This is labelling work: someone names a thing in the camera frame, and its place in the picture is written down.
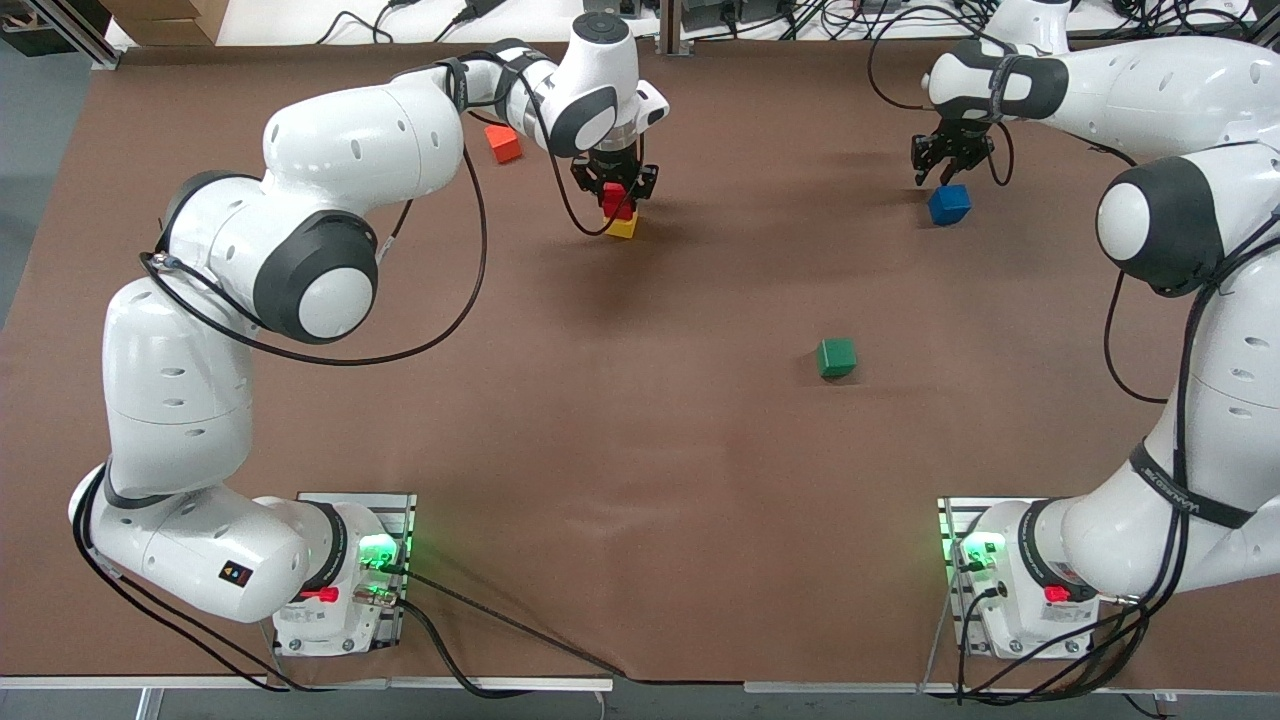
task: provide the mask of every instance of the brown tabletop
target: brown tabletop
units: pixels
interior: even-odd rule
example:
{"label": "brown tabletop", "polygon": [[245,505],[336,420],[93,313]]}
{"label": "brown tabletop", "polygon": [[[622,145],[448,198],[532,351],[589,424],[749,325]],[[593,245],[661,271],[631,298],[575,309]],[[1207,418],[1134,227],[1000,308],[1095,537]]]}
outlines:
{"label": "brown tabletop", "polygon": [[[884,46],[883,85],[918,100],[940,47]],[[0,673],[220,673],[110,594],[70,542],[68,495],[109,451],[106,302],[138,277],[184,178],[261,170],[275,109],[448,50],[140,51],[95,73],[0,336]],[[1018,124],[1012,186],[979,168],[964,177],[970,217],[933,228],[908,141],[936,118],[877,100],[865,53],[700,44],[663,59],[645,46],[643,74],[672,115],[649,136],[662,176],[628,242],[577,234],[545,156],[526,142],[498,167],[468,120],[493,228],[475,313],[393,365],[260,355],[255,448],[230,487],[417,492],[416,569],[635,678],[919,680],[945,591],[936,498],[1087,492],[1157,409],[1102,363],[1115,269],[1093,210],[1123,165]],[[471,192],[463,173],[415,206],[372,316],[325,350],[398,350],[453,316],[475,272]],[[1116,359],[1139,389],[1170,387],[1184,311],[1137,283],[1125,293]],[[828,383],[813,350],[835,336],[854,338],[859,368]],[[1176,598],[1121,684],[1280,691],[1277,589]],[[591,671],[429,591],[412,597],[467,673]],[[256,628],[212,624],[262,650]],[[291,667],[305,680],[443,674],[412,625],[396,650]]]}

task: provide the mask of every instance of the white robotic arm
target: white robotic arm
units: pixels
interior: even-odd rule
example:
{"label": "white robotic arm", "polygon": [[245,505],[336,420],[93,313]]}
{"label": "white robotic arm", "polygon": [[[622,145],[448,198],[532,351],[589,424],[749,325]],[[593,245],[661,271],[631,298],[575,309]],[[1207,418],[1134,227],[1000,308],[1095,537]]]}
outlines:
{"label": "white robotic arm", "polygon": [[[376,236],[362,217],[453,178],[461,113],[488,113],[557,156],[634,156],[669,109],[637,73],[627,26],[589,13],[559,67],[511,40],[291,105],[264,131],[261,181],[201,173],[178,191],[154,263],[177,259],[209,281],[165,275],[233,333],[334,342],[378,292]],[[643,170],[630,168],[634,184]],[[142,278],[109,305],[102,374],[111,455],[70,505],[73,518],[87,512],[96,551],[206,612],[243,623],[276,614],[289,651],[366,650],[380,600],[364,591],[387,579],[370,565],[398,552],[372,512],[250,501],[223,486],[250,451],[250,348]]]}
{"label": "white robotic arm", "polygon": [[[943,160],[943,183],[975,167],[991,152],[987,128],[1004,119],[1158,156],[1106,190],[1100,245],[1164,296],[1206,284],[1219,292],[1196,328],[1187,375],[1187,487],[1174,480],[1175,388],[1152,432],[1098,489],[1002,502],[970,528],[956,560],[968,565],[975,593],[995,594],[980,615],[991,651],[1006,659],[1032,651],[1079,657],[1100,593],[1152,592],[1171,507],[1190,515],[1174,591],[1280,571],[1280,264],[1267,251],[1219,274],[1242,243],[1280,234],[1272,229],[1280,211],[1275,54],[1210,37],[1071,53],[1068,9],[1005,0],[987,27],[991,40],[963,41],[938,59],[923,85],[942,122],[914,140],[916,183]],[[1073,629],[1082,634],[1071,637]],[[1070,639],[1041,648],[1053,638]]]}

